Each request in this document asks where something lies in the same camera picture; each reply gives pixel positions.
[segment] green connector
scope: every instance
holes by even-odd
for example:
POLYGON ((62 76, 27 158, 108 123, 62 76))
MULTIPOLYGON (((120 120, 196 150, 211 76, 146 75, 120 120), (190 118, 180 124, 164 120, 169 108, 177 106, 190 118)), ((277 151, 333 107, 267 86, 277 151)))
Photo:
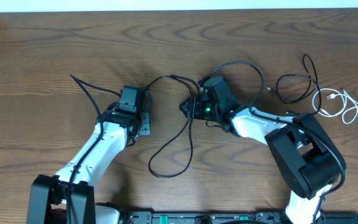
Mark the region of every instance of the green connector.
POLYGON ((160 224, 168 224, 168 215, 160 216, 160 224))

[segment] wood grain surface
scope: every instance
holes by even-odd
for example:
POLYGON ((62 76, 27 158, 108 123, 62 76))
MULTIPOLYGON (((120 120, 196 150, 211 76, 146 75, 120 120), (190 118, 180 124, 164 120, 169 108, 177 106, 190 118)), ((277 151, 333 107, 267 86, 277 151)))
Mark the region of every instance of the wood grain surface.
MULTIPOLYGON (((25 222, 33 180, 63 167, 93 130, 96 113, 69 73, 118 91, 169 73, 197 80, 222 63, 246 60, 274 86, 283 74, 305 74, 304 53, 314 60, 321 88, 344 88, 358 101, 358 9, 0 14, 0 223, 25 222)), ((220 74, 240 103, 250 103, 260 88, 249 67, 220 74)), ((296 97, 305 86, 289 79, 281 90, 296 97)), ((202 121, 193 123, 188 171, 173 179, 152 176, 147 163, 184 125, 178 105, 188 92, 172 80, 158 81, 151 92, 152 134, 113 160, 96 188, 97 202, 156 211, 285 208, 290 190, 268 147, 202 121)), ((101 108, 117 100, 91 94, 101 108)), ((313 110, 311 98, 284 105, 268 91, 256 107, 280 115, 313 110)), ((340 107, 341 100, 323 101, 327 111, 340 107)), ((327 196, 323 209, 358 212, 358 117, 350 125, 340 116, 317 119, 347 162, 343 188, 327 196)), ((188 158, 185 131, 153 168, 171 174, 188 158)))

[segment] white wall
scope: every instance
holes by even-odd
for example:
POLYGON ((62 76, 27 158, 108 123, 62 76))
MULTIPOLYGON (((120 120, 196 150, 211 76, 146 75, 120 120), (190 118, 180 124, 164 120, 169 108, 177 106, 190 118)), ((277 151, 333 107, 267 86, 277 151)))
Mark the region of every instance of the white wall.
POLYGON ((358 0, 0 0, 0 12, 358 7, 358 0))

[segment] usb cable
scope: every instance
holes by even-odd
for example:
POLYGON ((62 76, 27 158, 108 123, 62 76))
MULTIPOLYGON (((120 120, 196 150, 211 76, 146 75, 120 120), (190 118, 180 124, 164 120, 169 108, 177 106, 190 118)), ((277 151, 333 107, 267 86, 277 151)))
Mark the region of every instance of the usb cable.
MULTIPOLYGON (((327 99, 329 99, 329 100, 335 99, 335 97, 340 96, 340 97, 342 98, 343 107, 342 107, 342 109, 341 109, 339 112, 337 112, 336 114, 329 114, 326 110, 324 110, 324 109, 322 109, 322 108, 321 108, 321 112, 318 112, 318 113, 321 114, 321 115, 323 115, 323 116, 325 116, 325 117, 327 117, 327 118, 332 118, 332 117, 335 117, 335 116, 340 115, 340 114, 343 112, 343 113, 342 113, 342 121, 343 121, 343 123, 344 123, 344 124, 350 124, 350 123, 352 123, 352 122, 355 120, 355 118, 357 117, 357 114, 358 114, 358 102, 356 102, 356 100, 354 100, 353 98, 351 98, 351 96, 349 96, 349 94, 348 94, 345 90, 343 90, 343 93, 340 93, 339 91, 334 90, 334 89, 331 89, 331 88, 323 88, 323 89, 320 89, 320 91, 324 91, 324 90, 329 90, 329 91, 333 91, 333 92, 336 93, 336 94, 335 94, 335 93, 332 93, 332 94, 328 95, 328 96, 327 96, 327 99), (345 109, 346 109, 346 104, 347 104, 347 100, 348 100, 348 99, 349 99, 350 102, 352 102, 352 103, 354 104, 354 106, 351 107, 351 108, 349 108, 349 109, 347 109, 347 110, 345 110, 345 109), (349 112, 350 110, 354 110, 354 109, 356 109, 356 113, 355 113, 353 119, 352 119, 351 121, 349 121, 349 122, 346 122, 346 121, 345 121, 345 118, 344 118, 344 117, 345 117, 345 114, 346 114, 347 112, 349 112)), ((314 105, 314 98, 316 98, 316 95, 317 95, 317 93, 314 94, 313 99, 311 100, 311 104, 313 105, 314 110, 317 111, 317 109, 316 109, 316 107, 315 107, 315 105, 314 105)))

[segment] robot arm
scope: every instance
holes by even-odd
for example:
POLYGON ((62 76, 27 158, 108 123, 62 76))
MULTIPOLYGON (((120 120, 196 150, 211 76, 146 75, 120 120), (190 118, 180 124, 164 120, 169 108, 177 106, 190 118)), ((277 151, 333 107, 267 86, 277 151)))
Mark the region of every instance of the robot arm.
POLYGON ((341 153, 312 114, 282 117, 252 108, 253 113, 259 116, 253 115, 248 107, 237 103, 223 77, 206 80, 200 100, 196 103, 185 101, 180 109, 187 117, 206 120, 207 125, 208 121, 215 121, 227 133, 252 138, 269 146, 285 182, 291 188, 286 214, 294 224, 312 222, 320 195, 331 188, 341 171, 334 156, 320 141, 277 121, 293 123, 318 133, 343 170, 346 169, 341 153), (298 149, 306 146, 311 149, 301 155, 298 149))
MULTIPOLYGON (((107 121, 103 123, 103 126, 105 134, 103 135, 102 140, 100 140, 100 142, 82 162, 77 175, 74 177, 73 184, 78 184, 83 181, 88 183, 90 186, 96 187, 111 161, 118 154, 118 152, 121 152, 124 149, 127 144, 126 128, 121 127, 120 124, 110 123, 107 121)), ((69 182, 71 173, 73 172, 73 166, 90 148, 99 134, 100 124, 97 123, 91 137, 77 153, 77 155, 75 155, 75 157, 65 167, 56 172, 55 175, 59 176, 59 181, 69 182)))
POLYGON ((119 102, 112 103, 101 115, 103 136, 82 163, 78 165, 101 132, 99 122, 85 145, 65 167, 53 177, 39 175, 36 178, 31 186, 27 223, 66 223, 65 215, 54 213, 51 204, 66 203, 69 190, 72 206, 67 212, 71 213, 71 223, 117 223, 119 212, 116 209, 94 204, 94 188, 130 140, 134 142, 134 138, 150 134, 149 114, 143 110, 144 97, 143 89, 124 86, 119 102), (74 165, 79 168, 70 183, 74 165))

